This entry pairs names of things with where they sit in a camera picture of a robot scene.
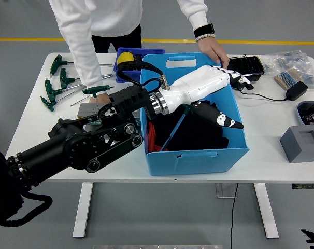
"green-handled hex key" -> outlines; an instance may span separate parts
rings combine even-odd
[[[101,92],[101,91],[109,90],[111,88],[112,88],[111,86],[105,85],[105,86],[87,88],[87,89],[84,89],[82,92],[84,94],[92,94],[94,96],[94,99],[95,99],[96,104],[97,104],[97,109],[99,110],[99,106],[98,106],[98,102],[97,102],[97,93]]]
[[[80,89],[78,89],[78,90],[76,90],[76,91],[74,91],[74,92],[71,92],[70,94],[68,94],[68,95],[66,95],[66,96],[64,96],[64,97],[62,97],[62,98],[60,98],[60,99],[58,99],[58,101],[54,101],[54,102],[48,102],[45,98],[43,98],[42,96],[40,96],[41,97],[41,100],[42,100],[42,102],[43,102],[43,104],[50,110],[50,111],[54,111],[54,106],[55,105],[57,105],[57,103],[59,102],[59,101],[61,101],[61,100],[63,100],[64,98],[66,98],[66,97],[68,97],[68,96],[71,96],[72,94],[74,94],[74,93],[76,93],[76,92],[79,92],[79,91],[81,91],[81,90],[83,90],[84,88],[86,88],[86,86],[84,86],[84,85],[82,85],[82,87],[80,88]]]
[[[102,75],[102,79],[108,79],[111,78],[113,76],[113,74],[104,74]],[[75,80],[80,79],[80,78],[67,78],[66,75],[66,69],[65,68],[61,68],[60,69],[60,85],[62,87],[62,89],[67,88],[69,83],[73,83],[75,82]]]
[[[73,88],[77,88],[77,87],[80,87],[80,86],[83,86],[83,84],[79,84],[79,85],[75,85],[75,86],[72,86],[72,87],[69,87],[69,88],[65,88],[65,89],[56,89],[56,90],[53,90],[52,89],[52,84],[51,82],[45,78],[45,90],[47,92],[47,95],[48,95],[48,98],[50,100],[50,102],[55,102],[55,97],[63,92],[66,92],[68,90],[71,90]]]
[[[63,61],[62,56],[60,54],[58,54],[52,62],[52,65],[50,68],[50,78],[52,77],[52,75],[54,75],[57,72],[57,70],[60,66],[65,66],[68,64],[74,64],[74,62]],[[100,63],[99,65],[100,66],[114,66],[113,64],[103,64],[103,63]]]

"floor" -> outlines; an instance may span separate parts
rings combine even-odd
[[[142,37],[193,39],[176,1],[145,0]],[[228,54],[301,50],[314,58],[314,0],[206,1],[208,20]],[[61,37],[47,1],[0,1],[0,37]],[[261,45],[241,41],[286,41]],[[304,45],[294,42],[306,41]],[[196,52],[196,44],[144,43],[168,53]],[[69,52],[64,42],[0,41],[0,151],[6,153],[45,57]],[[267,184],[279,239],[266,239],[254,187],[239,184],[233,248],[309,248],[301,228],[314,232],[314,190]],[[214,184],[95,184],[87,234],[73,239],[81,185],[44,182],[49,210],[20,228],[0,227],[3,248],[93,248],[93,245],[207,244],[230,247],[233,200],[218,199]],[[37,204],[26,201],[19,216]]]

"power adapter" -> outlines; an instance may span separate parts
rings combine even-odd
[[[297,100],[300,96],[306,93],[308,86],[302,81],[299,81],[286,91],[286,98],[290,101]]]

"black watch strap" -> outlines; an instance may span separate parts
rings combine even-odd
[[[214,34],[214,33],[215,33],[215,30],[213,28],[212,23],[209,23],[207,25],[204,25],[194,30],[195,38],[198,38],[201,35]]]

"black robotic arm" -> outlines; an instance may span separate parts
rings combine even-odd
[[[197,103],[208,94],[224,88],[233,81],[246,82],[235,71],[203,66],[169,86],[161,70],[144,62],[122,62],[118,74],[129,69],[148,69],[160,75],[145,83],[128,78],[133,85],[111,94],[111,102],[103,106],[98,115],[63,120],[48,133],[50,139],[8,159],[0,153],[0,225],[21,226],[50,207],[52,199],[29,193],[32,186],[72,167],[94,173],[140,146],[143,137],[137,132],[133,111],[144,108],[150,120],[157,114],[170,114],[181,104]],[[144,85],[158,81],[159,86],[148,92]],[[196,104],[192,113],[216,126],[243,128],[209,104]],[[94,131],[86,131],[84,125],[100,121]],[[7,221],[22,207],[23,198],[44,203],[17,221]]]

